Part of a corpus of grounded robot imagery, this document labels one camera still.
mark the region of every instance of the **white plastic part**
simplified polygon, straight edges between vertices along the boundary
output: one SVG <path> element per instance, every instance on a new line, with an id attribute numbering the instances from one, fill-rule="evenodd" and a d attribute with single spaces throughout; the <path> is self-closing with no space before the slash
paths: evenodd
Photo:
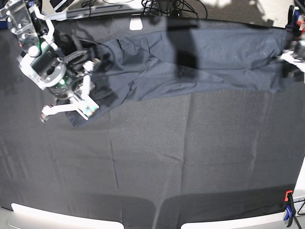
<path id="1" fill-rule="evenodd" d="M 87 61 L 83 64 L 83 68 L 88 72 L 92 72 L 94 68 L 94 63 L 92 61 Z"/>
<path id="2" fill-rule="evenodd" d="M 143 29 L 142 20 L 139 16 L 132 16 L 132 18 L 130 19 L 129 29 L 131 31 L 137 31 Z"/>
<path id="3" fill-rule="evenodd" d="M 86 218 L 80 218 L 80 217 L 74 217 L 74 216 L 67 216 L 62 214 L 57 214 L 53 212 L 48 211 L 42 211 L 35 208 L 29 208 L 23 205 L 11 204 L 12 209 L 14 210 L 14 213 L 24 215 L 25 217 L 29 219 L 35 219 L 37 221 L 44 221 L 49 222 L 50 225 L 53 225 L 52 228 L 61 228 L 61 225 L 71 225 L 75 228 L 91 228 L 91 229 L 124 229 L 123 224 L 119 222 L 113 222 L 113 221 L 105 221 L 105 220 L 96 220 L 96 219 L 86 219 Z M 13 222 L 9 221 L 9 225 L 12 227 L 17 228 L 13 225 Z M 31 225 L 31 227 L 25 228 L 26 225 L 22 225 L 22 229 L 33 229 L 36 227 L 33 227 L 34 225 Z"/>
<path id="4" fill-rule="evenodd" d="M 88 120 L 88 117 L 86 115 L 84 115 L 80 109 L 77 108 L 76 111 L 81 115 L 81 117 L 83 117 L 85 120 Z"/>
<path id="5" fill-rule="evenodd" d="M 44 20 L 47 23 L 49 31 L 48 31 L 48 34 L 47 34 L 47 37 L 46 37 L 46 41 L 49 44 L 51 44 L 53 42 L 53 34 L 54 34 L 54 31 L 55 31 L 53 23 L 47 16 L 42 15 L 40 13 L 39 8 L 37 6 L 33 6 L 33 7 L 34 7 L 34 12 L 36 14 L 36 17 L 41 19 L 41 20 Z"/>
<path id="6" fill-rule="evenodd" d="M 76 111 L 76 109 L 77 109 L 77 104 L 63 104 L 53 107 L 44 106 L 41 112 L 45 115 L 55 115 L 60 112 Z"/>
<path id="7" fill-rule="evenodd" d="M 22 73 L 31 79 L 40 89 L 44 90 L 46 87 L 44 83 L 40 80 L 40 76 L 32 69 L 31 63 L 35 60 L 29 54 L 26 54 L 19 63 L 19 68 Z"/>
<path id="8" fill-rule="evenodd" d="M 186 223 L 181 226 L 181 229 L 235 229 L 235 228 L 245 228 L 251 226 L 257 226 L 266 223 L 273 223 L 278 221 L 283 221 L 285 216 L 284 212 L 251 217 L 245 219 L 234 219 L 216 222 L 202 222 L 202 223 Z"/>
<path id="9" fill-rule="evenodd" d="M 288 63 L 291 63 L 293 65 L 295 65 L 296 67 L 298 67 L 302 72 L 305 73 L 305 63 L 301 62 L 300 60 L 297 60 L 295 58 L 293 58 L 292 56 L 293 51 L 288 51 L 286 53 L 283 53 L 280 57 L 280 59 L 287 61 Z"/>
<path id="10" fill-rule="evenodd" d="M 89 95 L 90 84 L 91 84 L 91 77 L 89 75 L 84 76 L 84 78 L 82 80 L 82 87 L 81 87 L 81 90 L 82 90 L 81 98 L 82 99 L 84 99 L 85 96 Z"/>
<path id="11" fill-rule="evenodd" d="M 305 198 L 305 158 L 304 158 L 299 176 L 298 176 L 296 184 L 295 184 L 293 197 L 294 197 L 294 199 L 295 198 Z"/>
<path id="12" fill-rule="evenodd" d="M 36 57 L 39 54 L 39 48 L 35 45 L 31 46 L 28 50 L 30 57 Z"/>

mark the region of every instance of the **dark gray tablecloth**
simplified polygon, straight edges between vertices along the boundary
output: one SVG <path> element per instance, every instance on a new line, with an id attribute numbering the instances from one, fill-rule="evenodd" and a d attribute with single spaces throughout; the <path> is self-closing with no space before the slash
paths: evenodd
<path id="1" fill-rule="evenodd" d="M 129 18 L 65 21 L 99 42 L 153 31 L 246 28 L 221 21 Z M 239 219 L 284 210 L 304 158 L 305 86 L 280 93 L 218 90 L 129 102 L 79 128 L 64 114 L 43 124 L 51 95 L 17 67 L 0 31 L 0 206 L 175 229 L 186 222 Z"/>

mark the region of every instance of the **floor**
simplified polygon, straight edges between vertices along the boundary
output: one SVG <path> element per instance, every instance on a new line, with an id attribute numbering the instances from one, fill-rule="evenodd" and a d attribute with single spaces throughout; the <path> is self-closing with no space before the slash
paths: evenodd
<path id="1" fill-rule="evenodd" d="M 67 10 L 81 7 L 86 0 L 74 0 Z M 97 0 L 96 5 L 107 5 L 109 2 L 122 3 L 131 0 Z M 198 0 L 186 0 L 205 18 L 205 11 Z M 200 0 L 208 10 L 208 19 L 251 23 L 256 25 L 285 27 L 287 24 L 288 9 L 293 0 Z M 43 0 L 43 11 L 52 14 L 53 10 L 49 0 Z"/>

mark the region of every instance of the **clamp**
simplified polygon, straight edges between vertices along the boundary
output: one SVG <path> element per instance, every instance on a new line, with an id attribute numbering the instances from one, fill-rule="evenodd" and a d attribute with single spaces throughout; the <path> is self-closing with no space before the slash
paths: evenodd
<path id="1" fill-rule="evenodd" d="M 288 24 L 286 25 L 286 30 L 298 31 L 300 29 L 298 20 L 300 17 L 299 8 L 291 5 L 288 11 Z"/>
<path id="2" fill-rule="evenodd" d="M 293 220 L 295 220 L 297 226 L 299 227 L 299 229 L 302 229 L 298 219 L 296 218 L 296 210 L 295 210 L 295 205 L 294 205 L 294 199 L 292 197 L 292 190 L 289 190 L 286 192 L 285 195 L 285 202 L 287 202 L 286 205 L 286 215 L 284 217 L 284 221 L 288 220 L 288 224 L 287 227 L 291 227 Z"/>

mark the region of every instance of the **black fabric surface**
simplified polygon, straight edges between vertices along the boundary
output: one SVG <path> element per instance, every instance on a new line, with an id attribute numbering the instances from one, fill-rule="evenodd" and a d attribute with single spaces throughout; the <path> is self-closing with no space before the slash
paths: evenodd
<path id="1" fill-rule="evenodd" d="M 57 29 L 105 42 L 185 23 L 247 27 L 160 20 L 143 18 L 143 31 L 129 31 L 128 18 L 65 21 Z M 274 94 L 218 90 L 129 102 L 73 129 L 64 114 L 40 122 L 51 95 L 18 69 L 20 48 L 9 31 L 0 31 L 0 53 L 0 206 L 114 220 L 127 229 L 284 210 L 304 158 L 304 83 Z"/>
<path id="2" fill-rule="evenodd" d="M 92 74 L 100 108 L 91 119 L 125 101 L 225 88 L 281 91 L 292 80 L 275 58 L 288 37 L 279 29 L 184 28 L 105 42 Z M 68 117 L 73 126 L 87 123 L 77 112 Z"/>

